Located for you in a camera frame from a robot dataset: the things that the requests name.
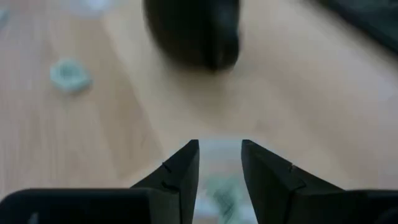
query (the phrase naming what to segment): black object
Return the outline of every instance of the black object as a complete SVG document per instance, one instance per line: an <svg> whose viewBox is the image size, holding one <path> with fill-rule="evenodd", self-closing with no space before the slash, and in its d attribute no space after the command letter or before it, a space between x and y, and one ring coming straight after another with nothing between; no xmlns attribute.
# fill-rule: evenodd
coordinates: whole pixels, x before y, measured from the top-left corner
<svg viewBox="0 0 398 224"><path fill-rule="evenodd" d="M360 28L380 44L398 53L398 1L317 0Z"/></svg>
<svg viewBox="0 0 398 224"><path fill-rule="evenodd" d="M131 189L32 189L0 203L0 223L192 222L199 143L190 141Z"/></svg>
<svg viewBox="0 0 398 224"><path fill-rule="evenodd" d="M249 140L242 165L259 223L398 223L398 191L345 191Z"/></svg>
<svg viewBox="0 0 398 224"><path fill-rule="evenodd" d="M256 143L242 143L244 178L260 224L398 223L398 191L345 191ZM37 189L0 203L0 224L192 223L199 144L190 141L131 189Z"/></svg>
<svg viewBox="0 0 398 224"><path fill-rule="evenodd" d="M223 70L239 55L239 0L144 0L147 24L167 56Z"/></svg>

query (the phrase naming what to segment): transparent object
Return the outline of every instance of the transparent object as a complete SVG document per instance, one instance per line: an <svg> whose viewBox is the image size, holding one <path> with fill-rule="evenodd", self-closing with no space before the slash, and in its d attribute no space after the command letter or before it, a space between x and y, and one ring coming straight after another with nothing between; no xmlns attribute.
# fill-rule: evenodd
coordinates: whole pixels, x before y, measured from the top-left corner
<svg viewBox="0 0 398 224"><path fill-rule="evenodd" d="M214 223L214 224L256 224L249 192L244 182L242 161L241 161L241 139L201 139L200 145L200 166L197 200L193 224ZM219 204L215 203L212 193L215 190L228 192L225 188L234 188L231 191L237 212L236 218L226 221L222 215Z"/></svg>

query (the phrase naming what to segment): white small object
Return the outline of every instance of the white small object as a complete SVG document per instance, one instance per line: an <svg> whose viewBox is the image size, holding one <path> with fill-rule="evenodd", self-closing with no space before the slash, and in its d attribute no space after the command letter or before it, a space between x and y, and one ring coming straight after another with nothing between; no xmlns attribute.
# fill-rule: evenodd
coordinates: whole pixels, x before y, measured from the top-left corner
<svg viewBox="0 0 398 224"><path fill-rule="evenodd" d="M62 91L72 93L90 86L92 80L83 66L74 59L58 61L50 71L51 81Z"/></svg>

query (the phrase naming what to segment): wood grain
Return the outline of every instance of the wood grain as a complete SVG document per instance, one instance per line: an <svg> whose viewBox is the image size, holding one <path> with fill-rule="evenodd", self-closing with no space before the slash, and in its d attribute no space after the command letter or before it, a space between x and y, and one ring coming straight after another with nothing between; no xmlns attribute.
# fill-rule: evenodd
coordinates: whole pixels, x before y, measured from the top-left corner
<svg viewBox="0 0 398 224"><path fill-rule="evenodd" d="M308 1L243 1L234 70L193 73L162 58L141 9L104 24L166 154L251 138L340 187L398 188L395 56Z"/></svg>
<svg viewBox="0 0 398 224"><path fill-rule="evenodd" d="M127 187L163 159L99 20L10 1L0 30L0 195L28 187ZM92 89L66 95L50 66L75 57Z"/></svg>
<svg viewBox="0 0 398 224"><path fill-rule="evenodd" d="M398 188L396 57L305 1L244 1L243 49L218 75L174 67L140 1L102 18L1 0L0 197L27 187L127 187L191 138L251 138L340 187ZM94 79L64 95L51 64Z"/></svg>

